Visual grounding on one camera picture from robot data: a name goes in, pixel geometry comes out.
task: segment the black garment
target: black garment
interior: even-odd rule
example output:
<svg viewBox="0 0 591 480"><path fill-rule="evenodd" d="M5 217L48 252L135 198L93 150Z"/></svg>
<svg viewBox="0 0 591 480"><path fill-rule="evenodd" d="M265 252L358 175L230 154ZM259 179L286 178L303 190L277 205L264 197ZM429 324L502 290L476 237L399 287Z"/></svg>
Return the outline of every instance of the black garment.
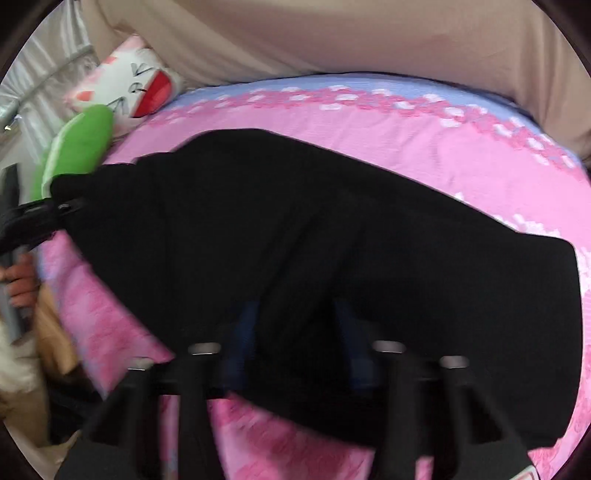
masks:
<svg viewBox="0 0 591 480"><path fill-rule="evenodd" d="M67 231L97 276L174 352L260 301L243 392L374 445L380 395L351 394L332 300L438 359L464 355L529 448L570 420L579 278L565 241L515 233L441 193L257 130L218 131L137 165L58 177Z"/></svg>

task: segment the green plush toy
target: green plush toy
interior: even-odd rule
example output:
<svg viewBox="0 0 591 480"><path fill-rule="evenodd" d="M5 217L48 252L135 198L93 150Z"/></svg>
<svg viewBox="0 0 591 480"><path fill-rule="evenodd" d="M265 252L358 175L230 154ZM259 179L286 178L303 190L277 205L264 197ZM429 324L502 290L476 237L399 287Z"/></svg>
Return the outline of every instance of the green plush toy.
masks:
<svg viewBox="0 0 591 480"><path fill-rule="evenodd" d="M35 172L31 201L51 196L53 177L64 173L90 173L101 162L113 136L113 112L94 105L76 115L51 142Z"/></svg>

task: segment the finger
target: finger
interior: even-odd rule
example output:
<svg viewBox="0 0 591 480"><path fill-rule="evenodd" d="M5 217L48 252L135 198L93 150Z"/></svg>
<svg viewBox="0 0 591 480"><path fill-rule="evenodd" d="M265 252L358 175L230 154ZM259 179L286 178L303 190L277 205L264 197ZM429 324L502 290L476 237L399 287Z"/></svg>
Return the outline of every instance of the finger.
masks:
<svg viewBox="0 0 591 480"><path fill-rule="evenodd" d="M5 280L18 280L19 278L34 278L35 265L16 264L11 266L5 272Z"/></svg>
<svg viewBox="0 0 591 480"><path fill-rule="evenodd" d="M28 293L21 293L16 297L10 299L10 303L12 306L17 308L23 307L34 307L35 303L37 302L37 295L30 291Z"/></svg>
<svg viewBox="0 0 591 480"><path fill-rule="evenodd" d="M35 279L33 278L19 278L10 282L7 287L8 294L11 297L20 295L21 293L28 293L35 291Z"/></svg>
<svg viewBox="0 0 591 480"><path fill-rule="evenodd" d="M33 264L33 256L29 253L29 252L24 252L23 254L20 254L18 256L17 259L17 264L21 264L21 265L29 265L29 264Z"/></svg>

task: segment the white pillow with cartoon face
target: white pillow with cartoon face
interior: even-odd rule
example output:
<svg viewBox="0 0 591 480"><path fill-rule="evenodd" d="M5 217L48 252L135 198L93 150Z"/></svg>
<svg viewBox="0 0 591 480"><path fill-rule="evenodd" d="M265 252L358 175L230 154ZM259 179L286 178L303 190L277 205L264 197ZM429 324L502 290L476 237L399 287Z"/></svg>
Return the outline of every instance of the white pillow with cartoon face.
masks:
<svg viewBox="0 0 591 480"><path fill-rule="evenodd" d="M138 35L132 35L65 98L82 112L103 104L115 113L113 134L131 132L182 90L180 75L166 68Z"/></svg>

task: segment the pink floral bedding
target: pink floral bedding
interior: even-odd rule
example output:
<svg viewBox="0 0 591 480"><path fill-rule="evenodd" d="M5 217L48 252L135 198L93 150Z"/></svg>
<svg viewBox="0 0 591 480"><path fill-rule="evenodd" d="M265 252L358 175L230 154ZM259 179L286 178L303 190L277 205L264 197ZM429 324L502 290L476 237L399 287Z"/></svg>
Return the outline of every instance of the pink floral bedding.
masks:
<svg viewBox="0 0 591 480"><path fill-rule="evenodd" d="M583 371L566 435L553 448L531 452L541 478L549 480L591 421L591 187L578 160L510 106L490 99L412 79L319 78L199 90L131 134L108 162L168 151L211 129L264 128L418 180L515 230L570 241L583 299ZM63 323L101 392L117 383L133 357L171 358L94 277L65 233L41 253ZM172 398L163 402L171 476L176 407ZM316 436L240 398L212 401L211 414L231 480L367 477L372 452ZM429 462L422 460L417 478L428 477Z"/></svg>

